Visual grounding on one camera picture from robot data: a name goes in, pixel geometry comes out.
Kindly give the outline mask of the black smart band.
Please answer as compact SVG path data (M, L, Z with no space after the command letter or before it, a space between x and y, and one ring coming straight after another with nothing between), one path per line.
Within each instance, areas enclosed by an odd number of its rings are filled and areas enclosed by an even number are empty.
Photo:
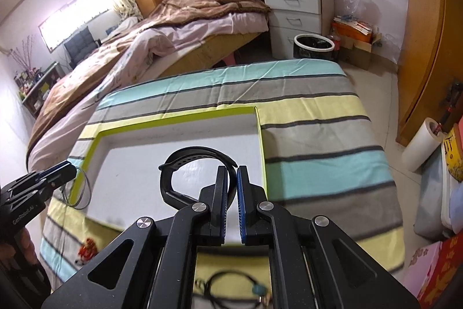
M229 176L229 184L227 187L227 209L229 209L236 195L238 184L236 169L238 168L238 165L226 154L210 147L193 146L181 148L170 154L165 163L159 166L159 170L161 172L160 192L163 201L175 209L182 209L185 206L192 205L196 202L196 199L175 191L172 187L171 180L173 173L178 171L182 166L199 159L216 159L227 169Z

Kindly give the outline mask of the green cardboard box lid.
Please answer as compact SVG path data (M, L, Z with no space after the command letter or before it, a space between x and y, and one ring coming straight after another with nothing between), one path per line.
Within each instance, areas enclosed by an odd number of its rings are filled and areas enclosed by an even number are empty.
M162 200L159 166L181 147L217 149L246 165L252 183L267 185L258 111L238 107L181 114L171 118L132 118L92 125L95 133L83 155L69 157L81 167L69 186L69 200L88 218L124 228L138 216L156 220L174 210Z

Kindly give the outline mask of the side desk with clutter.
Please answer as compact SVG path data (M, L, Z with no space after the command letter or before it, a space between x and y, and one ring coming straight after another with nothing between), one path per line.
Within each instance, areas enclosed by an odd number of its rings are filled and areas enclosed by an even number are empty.
M58 62L53 62L45 71L23 71L16 73L14 81L18 86L18 96L29 113L37 118L51 88L65 76Z

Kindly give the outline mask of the pink red gift box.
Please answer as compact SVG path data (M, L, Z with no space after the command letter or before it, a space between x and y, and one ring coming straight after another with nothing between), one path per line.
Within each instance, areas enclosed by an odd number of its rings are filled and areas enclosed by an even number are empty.
M462 233L418 248L403 273L402 284L421 308L432 308L456 279L462 266Z

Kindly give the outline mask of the pink brown duvet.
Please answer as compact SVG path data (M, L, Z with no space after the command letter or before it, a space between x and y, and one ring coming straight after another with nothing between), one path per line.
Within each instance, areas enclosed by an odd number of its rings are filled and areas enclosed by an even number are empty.
M168 56L209 37L267 31L270 11L261 0L163 0L51 88L31 132L27 170L46 169L66 158L109 93L159 77L171 65Z

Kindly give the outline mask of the dark office chair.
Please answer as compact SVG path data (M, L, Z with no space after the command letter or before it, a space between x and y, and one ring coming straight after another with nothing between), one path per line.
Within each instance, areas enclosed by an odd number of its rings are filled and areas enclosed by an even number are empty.
M64 43L72 69L85 60L101 45L100 39L94 39L88 27L74 34Z

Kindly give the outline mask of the clear plastic storage bin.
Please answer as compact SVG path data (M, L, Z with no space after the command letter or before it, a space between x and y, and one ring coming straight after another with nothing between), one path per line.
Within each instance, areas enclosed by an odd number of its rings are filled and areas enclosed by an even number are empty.
M423 238L438 240L461 230L462 182L449 173L441 145L422 168L414 232Z

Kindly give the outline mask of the white paper roll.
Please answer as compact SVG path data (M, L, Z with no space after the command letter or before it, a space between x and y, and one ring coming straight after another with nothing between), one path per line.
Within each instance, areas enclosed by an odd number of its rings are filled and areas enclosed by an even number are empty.
M426 118L402 153L405 168L415 172L443 143L443 138L440 124L432 118Z

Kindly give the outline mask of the yellow printed box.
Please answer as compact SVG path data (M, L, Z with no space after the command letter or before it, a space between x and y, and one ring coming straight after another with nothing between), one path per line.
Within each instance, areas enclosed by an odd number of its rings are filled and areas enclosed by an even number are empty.
M449 173L457 182L463 180L462 137L458 124L454 124L443 141L446 165Z

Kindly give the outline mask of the black white waste bin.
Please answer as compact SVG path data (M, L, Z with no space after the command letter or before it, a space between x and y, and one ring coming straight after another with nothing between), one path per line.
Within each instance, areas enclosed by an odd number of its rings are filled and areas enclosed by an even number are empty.
M293 57L333 60L335 44L319 34L298 34L293 39Z

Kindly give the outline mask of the cardboard box with books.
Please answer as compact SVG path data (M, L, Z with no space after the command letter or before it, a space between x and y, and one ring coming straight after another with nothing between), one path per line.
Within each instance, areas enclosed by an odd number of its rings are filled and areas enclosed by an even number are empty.
M331 26L340 39L340 59L367 70L372 60L373 47L382 39L378 29L352 17L334 17Z

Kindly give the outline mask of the wooden door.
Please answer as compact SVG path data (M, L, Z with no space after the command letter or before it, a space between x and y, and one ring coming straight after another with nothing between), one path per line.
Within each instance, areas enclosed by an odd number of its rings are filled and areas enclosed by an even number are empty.
M462 0L408 0L399 58L396 141L407 146L426 118L440 120L462 80Z

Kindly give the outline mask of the white bedside drawer cabinet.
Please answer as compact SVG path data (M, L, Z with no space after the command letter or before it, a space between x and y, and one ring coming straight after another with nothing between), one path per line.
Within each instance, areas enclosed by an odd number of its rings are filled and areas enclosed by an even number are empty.
M268 16L271 53L277 60L293 57L293 39L298 34L327 36L334 19L335 0L264 0Z

